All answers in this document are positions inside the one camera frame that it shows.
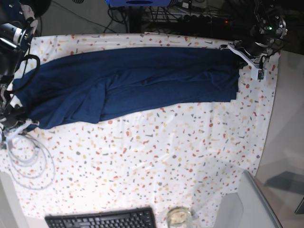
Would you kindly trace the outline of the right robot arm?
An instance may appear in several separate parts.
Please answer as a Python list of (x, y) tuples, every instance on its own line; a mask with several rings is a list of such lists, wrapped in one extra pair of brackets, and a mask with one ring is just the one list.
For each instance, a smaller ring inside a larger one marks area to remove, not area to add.
[(40, 8), (35, 0), (2, 0), (0, 2), (0, 147), (10, 149), (12, 139), (30, 124), (23, 108), (12, 106), (14, 95), (24, 87), (9, 91), (16, 71), (23, 61), (37, 56), (29, 53), (38, 25)]

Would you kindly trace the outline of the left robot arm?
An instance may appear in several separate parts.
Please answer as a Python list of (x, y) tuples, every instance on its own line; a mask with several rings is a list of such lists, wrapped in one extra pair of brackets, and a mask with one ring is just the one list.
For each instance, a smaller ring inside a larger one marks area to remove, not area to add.
[(220, 49), (228, 49), (241, 57), (251, 67), (251, 78), (263, 80), (267, 75), (266, 61), (279, 51), (273, 45), (287, 35), (288, 29), (281, 9), (275, 7), (272, 0), (253, 1), (253, 19), (249, 38), (221, 45)]

